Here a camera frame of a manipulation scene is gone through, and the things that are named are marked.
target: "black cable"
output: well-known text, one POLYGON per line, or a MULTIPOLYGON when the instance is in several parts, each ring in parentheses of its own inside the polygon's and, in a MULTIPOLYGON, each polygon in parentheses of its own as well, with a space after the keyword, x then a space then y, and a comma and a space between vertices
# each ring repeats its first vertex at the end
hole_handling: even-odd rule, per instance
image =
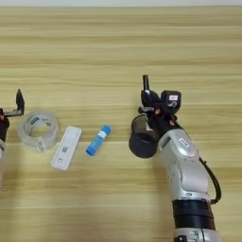
POLYGON ((205 167, 206 171, 208 172, 209 176, 211 177, 211 180, 213 182, 213 185, 215 187, 216 190, 216 198, 215 199, 211 199, 211 204, 216 204, 217 202, 219 202, 222 198, 222 192, 221 192, 221 187, 220 184, 216 178, 216 175, 213 173, 213 171, 209 168, 209 166, 207 165, 207 163, 205 161, 203 161, 201 158, 199 158, 199 161, 202 163, 202 165, 205 167))
POLYGON ((203 240, 203 242, 206 242, 203 229, 201 229, 201 234, 202 234, 202 240, 203 240))

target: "blue glue stick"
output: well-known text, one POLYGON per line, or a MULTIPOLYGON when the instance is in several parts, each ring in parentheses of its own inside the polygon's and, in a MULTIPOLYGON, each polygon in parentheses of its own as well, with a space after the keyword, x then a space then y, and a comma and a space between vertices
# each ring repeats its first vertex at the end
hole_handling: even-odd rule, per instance
POLYGON ((99 147, 102 145, 106 137, 111 133, 111 128, 107 125, 103 126, 101 131, 97 134, 92 143, 87 147, 86 152, 94 156, 99 147))

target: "silver robot arm segment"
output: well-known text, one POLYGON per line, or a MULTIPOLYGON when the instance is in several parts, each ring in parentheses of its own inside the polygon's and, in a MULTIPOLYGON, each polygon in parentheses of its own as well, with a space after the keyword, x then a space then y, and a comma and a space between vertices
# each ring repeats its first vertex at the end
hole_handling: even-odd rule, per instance
POLYGON ((177 129, 161 138, 159 149, 174 208, 174 241, 221 242, 210 209, 208 174, 199 161, 199 150, 195 144, 184 130, 177 129), (186 226, 189 219, 191 228, 186 226))

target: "blue cap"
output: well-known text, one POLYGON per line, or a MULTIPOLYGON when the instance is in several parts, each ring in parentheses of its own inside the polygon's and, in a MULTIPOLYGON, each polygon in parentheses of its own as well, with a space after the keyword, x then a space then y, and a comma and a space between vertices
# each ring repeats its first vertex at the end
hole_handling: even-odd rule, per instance
POLYGON ((103 126, 101 130, 107 133, 107 135, 111 133, 111 127, 108 125, 103 126))
POLYGON ((93 147, 88 146, 88 147, 87 147, 87 149, 86 149, 86 152, 87 152, 89 155, 94 156, 94 155, 95 155, 96 150, 95 150, 93 147))

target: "tape roll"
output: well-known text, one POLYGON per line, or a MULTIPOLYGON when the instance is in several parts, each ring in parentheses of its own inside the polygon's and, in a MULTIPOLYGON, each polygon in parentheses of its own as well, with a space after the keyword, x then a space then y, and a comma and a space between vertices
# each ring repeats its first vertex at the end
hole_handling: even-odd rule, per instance
POLYGON ((45 152, 58 138, 59 125, 56 116, 52 112, 36 111, 24 116, 18 125, 18 135, 21 141, 31 150, 45 152), (49 127, 49 132, 44 136, 33 137, 31 132, 39 126, 49 127))

